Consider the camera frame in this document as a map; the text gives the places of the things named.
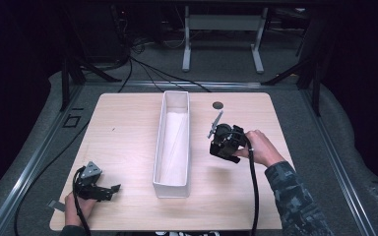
wooden tabletop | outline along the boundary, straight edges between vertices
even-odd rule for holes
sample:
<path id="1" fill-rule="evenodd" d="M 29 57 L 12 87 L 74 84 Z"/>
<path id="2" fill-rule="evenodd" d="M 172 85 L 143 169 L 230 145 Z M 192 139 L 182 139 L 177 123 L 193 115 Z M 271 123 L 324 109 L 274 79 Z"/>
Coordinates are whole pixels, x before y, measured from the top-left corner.
<path id="1" fill-rule="evenodd" d="M 190 93 L 191 194 L 187 199 L 159 199 L 153 186 L 162 93 L 103 94 L 94 110 L 66 185 L 60 196 L 72 191 L 77 169 L 93 161 L 102 169 L 101 187 L 121 184 L 110 202 L 97 203 L 89 218 L 91 230 L 195 231 L 249 230 L 254 216 L 253 185 L 248 159 L 238 164 L 209 154 L 207 135 L 223 103 L 220 123 L 244 131 L 259 129 L 281 155 L 291 162 L 284 134 L 271 99 L 259 92 Z M 275 198 L 256 164 L 260 192 L 258 229 L 280 229 Z M 50 228 L 61 230 L 64 213 L 56 210 Z"/>

gray carpet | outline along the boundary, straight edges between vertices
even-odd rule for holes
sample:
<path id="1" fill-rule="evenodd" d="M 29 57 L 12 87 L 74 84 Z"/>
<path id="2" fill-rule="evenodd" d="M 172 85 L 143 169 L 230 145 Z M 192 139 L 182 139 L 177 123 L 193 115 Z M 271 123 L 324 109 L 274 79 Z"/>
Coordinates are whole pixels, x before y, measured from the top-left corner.
<path id="1" fill-rule="evenodd" d="M 294 53 L 299 38 L 291 34 L 276 31 L 267 34 L 261 50 L 265 66 L 263 75 L 258 75 L 254 71 L 249 51 L 250 41 L 248 40 L 251 35 L 236 34 L 232 38 L 228 38 L 227 34 L 214 34 L 211 38 L 209 36 L 203 35 L 203 40 L 193 41 L 192 65 L 189 73 L 183 73 L 180 69 L 183 56 L 181 47 L 170 49 L 156 44 L 147 44 L 146 50 L 134 57 L 173 76 L 187 80 L 244 84 L 264 82 L 297 61 Z M 218 45 L 216 40 L 221 36 L 227 40 L 220 39 L 220 45 Z M 130 65 L 127 64 L 107 73 L 125 79 L 129 69 Z M 150 71 L 149 73 L 155 81 L 162 80 L 156 74 Z M 88 74 L 87 77 L 89 82 L 85 86 L 72 89 L 77 92 L 77 98 L 72 100 L 69 110 L 64 113 L 59 112 L 61 105 L 60 73 L 49 78 L 52 90 L 47 103 L 24 148 L 0 182 L 0 208 L 28 165 L 30 158 L 34 156 L 46 135 L 51 132 L 51 125 L 62 115 L 64 115 L 62 121 L 65 121 L 68 114 L 81 117 L 76 128 L 63 128 L 63 122 L 58 125 L 48 151 L 43 155 L 45 160 L 38 168 L 42 168 L 61 153 L 63 148 L 79 134 L 91 119 L 97 99 L 101 94 L 117 92 L 122 85 L 120 83 L 108 84 L 93 74 Z M 296 76 L 291 76 L 274 88 L 211 88 L 211 90 L 213 92 L 267 92 L 275 105 L 295 168 L 322 211 L 325 212 L 329 225 L 336 235 L 360 235 L 343 189 L 333 171 L 327 148 L 321 138 L 314 116 L 309 111 L 308 100 L 303 96 L 304 91 L 299 91 L 292 85 L 296 79 Z M 150 77 L 141 66 L 133 63 L 133 74 L 129 86 L 126 86 L 122 92 L 160 92 L 154 86 L 138 84 L 145 81 L 150 83 Z M 194 86 L 185 88 L 190 92 L 202 91 Z M 329 131 L 349 179 L 361 199 L 374 231 L 378 234 L 378 193 L 374 192 L 378 188 L 378 184 L 376 184 L 378 179 L 362 163 L 361 157 L 353 147 L 352 127 L 347 116 L 332 94 L 325 88 L 322 89 L 321 94 L 321 114 L 321 120 Z M 21 235 L 57 235 L 57 232 L 52 232 L 49 229 L 48 224 L 53 209 L 46 205 L 50 200 L 59 198 L 83 135 L 84 132 L 62 152 L 60 157 L 32 186 L 19 214 L 18 227 Z M 9 216 L 11 219 L 8 225 L 4 226 L 2 235 L 14 235 L 13 215 Z M 281 231 L 259 230 L 258 234 L 281 235 Z M 93 235 L 115 235 L 115 232 L 95 232 Z"/>

dark background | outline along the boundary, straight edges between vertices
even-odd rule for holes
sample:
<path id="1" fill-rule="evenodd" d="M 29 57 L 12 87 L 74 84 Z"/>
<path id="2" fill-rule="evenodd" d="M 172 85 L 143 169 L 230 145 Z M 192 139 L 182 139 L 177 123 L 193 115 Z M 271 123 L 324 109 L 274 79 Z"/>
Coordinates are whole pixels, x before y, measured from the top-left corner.
<path id="1" fill-rule="evenodd" d="M 50 90 L 48 77 L 61 70 L 62 49 L 69 48 L 90 61 L 100 59 L 100 55 L 107 61 L 121 56 L 119 50 L 106 47 L 117 44 L 114 25 L 103 10 L 95 8 L 90 14 L 78 8 L 75 17 L 107 22 L 106 29 L 71 29 L 69 24 L 61 24 L 63 29 L 55 30 L 54 24 L 60 23 L 48 15 L 51 9 L 47 7 L 39 1 L 0 0 L 0 179 L 45 103 Z M 344 7 L 345 16 L 338 26 L 340 33 L 323 84 L 344 107 L 354 128 L 355 147 L 378 175 L 378 1 L 348 1 Z M 148 23 L 168 14 L 167 8 L 143 6 L 130 12 L 130 27 L 154 41 L 162 40 L 160 25 Z M 99 30 L 100 37 L 92 37 L 92 30 Z M 79 42 L 72 32 L 87 33 L 88 37 Z M 72 44 L 65 43 L 65 36 Z"/>

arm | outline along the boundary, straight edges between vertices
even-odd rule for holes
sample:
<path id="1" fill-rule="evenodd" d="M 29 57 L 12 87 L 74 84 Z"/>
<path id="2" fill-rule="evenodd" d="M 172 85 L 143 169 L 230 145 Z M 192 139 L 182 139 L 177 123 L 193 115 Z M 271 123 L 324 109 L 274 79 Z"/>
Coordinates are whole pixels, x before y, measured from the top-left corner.
<path id="1" fill-rule="evenodd" d="M 94 208 L 96 200 L 84 200 L 78 197 L 78 201 L 85 219 L 88 219 L 88 217 L 91 215 L 92 209 Z M 65 204 L 65 226 L 63 227 L 60 236 L 85 236 L 86 231 L 83 228 L 81 219 L 77 215 L 75 199 L 72 193 L 66 196 Z"/>
<path id="2" fill-rule="evenodd" d="M 258 130 L 246 137 L 254 148 L 254 161 L 268 167 L 265 174 L 275 194 L 283 235 L 334 235 L 301 179 L 269 139 Z M 234 155 L 248 157 L 248 150 Z"/>

camouflage sleeve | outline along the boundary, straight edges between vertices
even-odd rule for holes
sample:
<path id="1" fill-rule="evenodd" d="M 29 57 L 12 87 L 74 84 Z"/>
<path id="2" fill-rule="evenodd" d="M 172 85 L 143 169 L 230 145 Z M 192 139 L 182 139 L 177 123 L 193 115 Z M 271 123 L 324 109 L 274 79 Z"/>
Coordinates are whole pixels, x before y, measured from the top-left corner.
<path id="1" fill-rule="evenodd" d="M 275 193 L 283 235 L 334 235 L 325 215 L 287 161 L 270 166 L 265 174 Z"/>

